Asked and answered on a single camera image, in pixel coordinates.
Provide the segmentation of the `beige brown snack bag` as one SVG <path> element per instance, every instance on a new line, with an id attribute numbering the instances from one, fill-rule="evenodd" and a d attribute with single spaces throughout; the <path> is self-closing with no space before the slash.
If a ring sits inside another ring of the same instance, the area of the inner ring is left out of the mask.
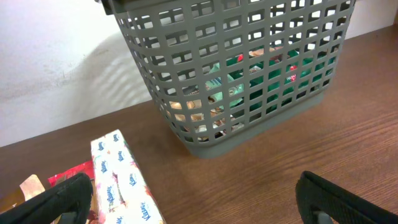
<path id="1" fill-rule="evenodd" d="M 176 110 L 181 110 L 182 106 L 180 103 L 178 102 L 174 102 L 174 101 L 170 101 L 170 107 L 172 109 L 176 109 Z M 187 102 L 187 108 L 188 109 L 197 109 L 197 108 L 201 108 L 201 100 L 194 100 L 194 101 L 188 101 Z M 210 110 L 210 117 L 213 118 L 215 116 L 221 115 L 224 113 L 224 108 L 222 106 L 217 106 L 213 109 Z M 177 121 L 181 121 L 181 122 L 185 122 L 186 121 L 186 117 L 183 114 L 174 114 L 175 119 Z M 234 121 L 236 119 L 235 115 L 230 115 L 229 116 L 231 121 Z M 205 120 L 205 114 L 204 113 L 194 113 L 190 115 L 190 119 L 192 122 L 198 122 L 198 121 L 204 121 Z M 215 121 L 212 122 L 212 128 L 216 129 L 219 128 L 220 126 L 223 126 L 226 124 L 226 118 L 222 117 L 220 119 L 217 119 Z M 235 123 L 231 126 L 231 130 L 232 131 L 236 131 L 238 129 L 241 129 L 244 127 L 244 124 L 241 122 Z M 208 126 L 205 124 L 199 124 L 194 126 L 195 128 L 195 132 L 196 133 L 204 133 L 206 131 L 209 130 Z M 190 129 L 187 126 L 182 126 L 181 127 L 182 131 L 185 132 L 189 132 Z M 222 136 L 225 136 L 227 134 L 226 130 L 219 130 L 215 133 L 215 139 L 220 138 Z M 207 142 L 209 141 L 209 137 L 208 136 L 199 136 L 198 137 L 198 142 Z"/>

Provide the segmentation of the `green Nescafe coffee bag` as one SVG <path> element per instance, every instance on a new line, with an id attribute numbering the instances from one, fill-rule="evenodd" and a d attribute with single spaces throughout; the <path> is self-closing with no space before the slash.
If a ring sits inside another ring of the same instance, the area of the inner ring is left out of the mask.
<path id="1" fill-rule="evenodd" d="M 290 104 L 294 92 L 297 90 L 297 99 L 307 94 L 306 87 L 315 83 L 310 92 L 317 91 L 320 80 L 324 77 L 330 78 L 333 71 L 332 65 L 336 63 L 336 57 L 326 59 L 326 52 L 320 52 L 316 57 L 312 55 L 305 57 L 301 62 L 298 61 L 299 52 L 290 50 L 287 54 L 288 59 L 294 59 L 293 63 L 286 65 L 286 77 L 282 78 L 282 69 L 275 68 L 274 65 L 281 63 L 282 56 L 278 55 L 269 60 L 269 68 L 272 70 L 267 75 L 259 75 L 249 81 L 249 87 L 263 85 L 263 89 L 258 89 L 249 95 L 250 100 L 266 97 L 268 108 L 266 113 L 275 111 L 279 107 Z"/>

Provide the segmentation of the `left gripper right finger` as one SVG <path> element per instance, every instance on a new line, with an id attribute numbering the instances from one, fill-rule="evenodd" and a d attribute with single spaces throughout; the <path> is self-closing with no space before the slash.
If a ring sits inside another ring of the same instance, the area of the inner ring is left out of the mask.
<path id="1" fill-rule="evenodd" d="M 339 187 L 310 171 L 302 172 L 295 196 L 305 224 L 397 223 L 397 215 Z"/>

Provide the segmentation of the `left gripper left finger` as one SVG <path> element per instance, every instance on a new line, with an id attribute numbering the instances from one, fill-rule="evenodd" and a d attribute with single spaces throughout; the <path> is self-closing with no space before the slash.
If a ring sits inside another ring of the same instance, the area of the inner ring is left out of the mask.
<path id="1" fill-rule="evenodd" d="M 67 223 L 85 223 L 92 185 L 85 176 L 69 179 L 1 214 L 2 224 L 52 223 L 67 214 Z"/>

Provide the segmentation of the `grey plastic shopping basket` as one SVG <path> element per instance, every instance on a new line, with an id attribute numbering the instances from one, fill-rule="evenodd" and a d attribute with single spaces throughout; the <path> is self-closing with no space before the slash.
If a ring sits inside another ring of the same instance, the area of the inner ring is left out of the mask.
<path id="1" fill-rule="evenodd" d="M 355 3 L 349 0 L 103 0 L 107 15 L 115 17 L 118 27 L 132 54 L 141 77 L 168 122 L 171 130 L 191 154 L 211 158 L 222 155 L 244 141 L 282 123 L 319 104 L 324 91 L 335 76 L 340 50 L 345 40 Z M 263 85 L 249 87 L 249 81 L 267 75 L 269 60 L 281 55 L 281 63 L 274 65 L 286 75 L 290 50 L 299 52 L 298 61 L 326 52 L 326 59 L 336 57 L 330 78 L 320 80 L 317 91 L 297 99 L 293 94 L 290 104 L 266 113 L 266 97 L 250 100 L 249 95 L 263 89 Z M 218 72 L 207 74 L 215 63 Z M 223 91 L 244 84 L 238 95 L 224 96 L 222 101 L 209 103 L 205 82 L 214 77 L 235 81 L 224 84 Z M 243 97 L 233 108 L 229 101 Z M 188 109 L 187 102 L 201 100 L 201 108 Z M 170 107 L 170 101 L 182 109 Z M 210 110 L 222 106 L 224 113 L 213 118 Z M 204 113 L 205 120 L 192 122 L 190 115 Z M 185 122 L 177 121 L 174 114 L 183 114 Z M 213 129 L 212 122 L 226 118 L 226 124 Z M 236 131 L 231 126 L 241 122 Z M 209 130 L 196 133 L 194 126 L 205 124 Z M 187 126 L 190 131 L 181 130 Z M 215 139 L 215 133 L 225 129 L 227 134 Z M 198 142 L 199 136 L 209 141 Z"/>

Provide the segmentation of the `teal wet wipes pack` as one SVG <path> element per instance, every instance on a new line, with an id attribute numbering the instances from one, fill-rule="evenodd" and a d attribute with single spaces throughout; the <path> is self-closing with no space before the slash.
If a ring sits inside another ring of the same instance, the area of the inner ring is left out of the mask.
<path id="1" fill-rule="evenodd" d="M 207 74 L 212 74 L 215 72 L 218 72 L 220 70 L 220 63 L 215 63 L 210 71 Z M 205 88 L 208 91 L 215 90 L 214 93 L 210 94 L 208 96 L 208 101 L 209 103 L 217 103 L 219 101 L 222 101 L 224 99 L 224 96 L 228 95 L 229 97 L 238 95 L 244 91 L 244 84 L 240 83 L 235 86 L 232 86 L 228 88 L 228 91 L 223 91 L 222 87 L 224 84 L 233 82 L 235 81 L 235 78 L 233 78 L 230 74 L 226 75 L 226 78 L 222 77 L 214 77 L 210 80 L 207 80 L 205 82 Z M 243 97 L 236 98 L 235 100 L 229 101 L 229 107 L 233 108 L 235 106 L 240 105 L 243 103 L 244 99 Z"/>

